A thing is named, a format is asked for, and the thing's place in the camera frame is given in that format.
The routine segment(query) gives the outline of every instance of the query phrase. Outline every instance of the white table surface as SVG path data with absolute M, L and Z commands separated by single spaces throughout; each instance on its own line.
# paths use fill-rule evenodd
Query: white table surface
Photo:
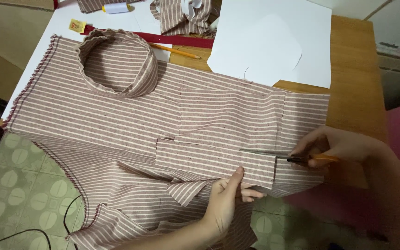
M 69 38 L 75 41 L 83 41 L 84 36 L 69 30 L 70 20 L 76 19 L 79 21 L 86 21 L 87 24 L 92 25 L 96 28 L 113 28 L 113 29 L 124 29 L 127 31 L 138 31 L 152 34 L 160 34 L 160 24 L 156 20 L 149 10 L 149 5 L 152 0 L 146 0 L 137 3 L 131 3 L 135 9 L 132 12 L 120 13 L 120 14 L 106 14 L 102 10 L 83 14 L 80 12 L 80 8 L 76 0 L 61 0 L 59 2 L 58 9 L 52 15 L 52 18 L 47 25 L 40 41 L 38 42 L 35 51 L 30 57 L 29 63 L 23 72 L 23 75 L 19 79 L 18 84 L 10 98 L 8 105 L 2 115 L 2 119 L 7 119 L 8 114 L 13 106 L 13 101 L 21 91 L 26 87 L 33 72 L 35 71 L 41 59 L 44 56 L 47 48 L 50 44 L 50 37 L 53 34 Z M 171 44 L 163 44 L 167 47 L 172 47 Z M 169 61 L 170 52 L 154 49 L 154 53 L 158 60 Z

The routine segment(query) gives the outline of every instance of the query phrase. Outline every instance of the electrical cord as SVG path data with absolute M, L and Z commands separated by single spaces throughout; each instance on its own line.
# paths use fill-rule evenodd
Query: electrical cord
M 70 231 L 69 231 L 69 228 L 67 228 L 67 225 L 66 225 L 66 216 L 67 216 L 67 212 L 69 212 L 69 208 L 70 208 L 70 206 L 72 205 L 72 203 L 75 202 L 80 196 L 81 196 L 81 195 L 77 196 L 72 202 L 70 202 L 69 206 L 68 206 L 67 209 L 66 209 L 66 213 L 64 213 L 63 224 L 64 224 L 64 228 L 66 229 L 66 232 L 67 232 L 68 234 L 70 234 Z M 44 231 L 41 230 L 41 229 L 27 229 L 27 230 L 24 230 L 24 231 L 19 232 L 19 233 L 16 233 L 16 234 L 12 234 L 11 236 L 7 236 L 7 237 L 1 239 L 0 242 L 3 241 L 3 240 L 6 240 L 6 239 L 8 239 L 8 238 L 11 238 L 11 237 L 13 237 L 13 236 L 16 236 L 16 235 L 19 235 L 19 234 L 28 232 L 28 231 L 38 231 L 38 232 L 44 234 L 44 236 L 46 237 L 46 240 L 47 240 L 47 244 L 49 245 L 49 250 L 52 250 L 52 245 L 50 244 L 49 236 L 47 236 L 47 233 L 44 232 Z M 76 246 L 76 244 L 74 243 L 73 245 L 75 246 L 75 250 L 78 250 L 78 247 Z

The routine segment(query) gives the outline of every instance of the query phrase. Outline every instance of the thread spool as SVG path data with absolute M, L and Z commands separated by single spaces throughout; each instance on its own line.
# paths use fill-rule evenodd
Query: thread spool
M 102 9 L 107 14 L 125 13 L 132 10 L 128 3 L 109 3 L 103 5 Z

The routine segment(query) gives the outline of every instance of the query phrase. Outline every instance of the striped fabric scrap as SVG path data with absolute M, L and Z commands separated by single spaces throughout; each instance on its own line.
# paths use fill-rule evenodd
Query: striped fabric scrap
M 162 35 L 203 34 L 208 31 L 208 23 L 212 8 L 212 0 L 203 0 L 195 16 L 187 18 L 181 10 L 181 0 L 154 0 L 149 6 L 152 15 L 160 20 Z
M 295 94 L 155 60 L 130 32 L 58 36 L 4 122 L 34 141 L 80 191 L 85 218 L 68 240 L 83 249 L 176 230 L 201 219 L 212 182 L 245 167 L 244 182 L 275 197 L 309 189 L 321 173 L 240 148 L 289 152 L 325 124 L 328 95 Z M 241 204 L 212 249 L 257 238 Z
M 109 3 L 133 3 L 141 0 L 77 0 L 82 13 L 90 13 L 100 10 L 103 5 Z

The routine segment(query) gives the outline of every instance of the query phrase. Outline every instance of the scissor blade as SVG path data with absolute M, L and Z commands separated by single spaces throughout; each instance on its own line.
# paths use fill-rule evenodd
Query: scissor blade
M 289 159 L 289 158 L 291 158 L 290 156 L 287 156 L 285 154 L 278 154 L 275 151 L 269 151 L 269 150 L 240 149 L 240 151 L 247 152 L 247 153 L 256 153 L 256 154 L 262 154 L 262 155 L 275 156 L 275 157 L 277 157 L 279 159 Z

